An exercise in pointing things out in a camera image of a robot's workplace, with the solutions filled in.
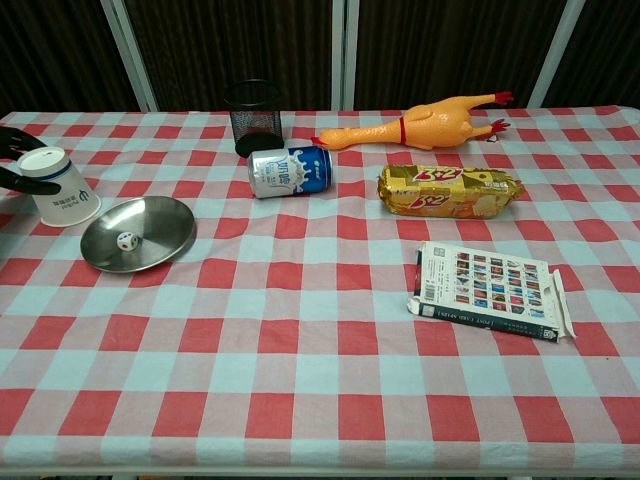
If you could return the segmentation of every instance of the cracker package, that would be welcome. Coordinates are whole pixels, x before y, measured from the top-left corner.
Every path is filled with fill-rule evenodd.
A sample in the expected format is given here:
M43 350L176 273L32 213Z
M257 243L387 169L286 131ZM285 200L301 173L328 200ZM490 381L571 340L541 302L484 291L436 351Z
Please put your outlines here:
M400 215L490 218L522 191L506 172L484 168L387 165L378 178L378 195Z

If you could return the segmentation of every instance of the paper cup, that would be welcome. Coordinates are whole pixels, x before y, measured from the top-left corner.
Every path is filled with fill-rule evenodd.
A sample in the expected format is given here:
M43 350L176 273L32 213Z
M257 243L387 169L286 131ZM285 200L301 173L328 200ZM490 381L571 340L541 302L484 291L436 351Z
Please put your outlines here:
M57 195L32 195L42 223L51 227L68 227L83 222L100 210L100 198L59 147L42 147L18 159L25 176L60 185Z

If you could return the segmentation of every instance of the dice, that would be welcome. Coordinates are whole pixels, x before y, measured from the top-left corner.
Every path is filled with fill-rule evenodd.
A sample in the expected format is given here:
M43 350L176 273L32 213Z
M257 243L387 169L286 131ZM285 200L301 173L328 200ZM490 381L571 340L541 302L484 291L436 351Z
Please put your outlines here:
M140 239L137 235L131 232L122 232L120 235L118 235L118 248L125 252L130 252L132 250L135 250L135 248L138 246L139 241Z

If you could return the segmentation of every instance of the blue and white can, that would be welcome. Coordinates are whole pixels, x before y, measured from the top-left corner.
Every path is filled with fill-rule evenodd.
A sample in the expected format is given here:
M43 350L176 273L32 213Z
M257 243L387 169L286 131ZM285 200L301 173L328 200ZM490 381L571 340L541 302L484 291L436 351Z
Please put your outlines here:
M331 185L331 154L316 146L253 152L248 166L257 198L322 192Z

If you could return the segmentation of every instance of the metal plate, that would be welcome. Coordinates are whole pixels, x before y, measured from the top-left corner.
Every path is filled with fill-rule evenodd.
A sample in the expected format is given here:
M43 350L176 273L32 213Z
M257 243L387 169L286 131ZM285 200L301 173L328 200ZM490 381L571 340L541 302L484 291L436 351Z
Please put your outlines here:
M135 250L118 248L122 232L140 237ZM137 272L187 250L195 233L193 213L184 203L171 197L133 198L96 218L82 235L80 251L105 272Z

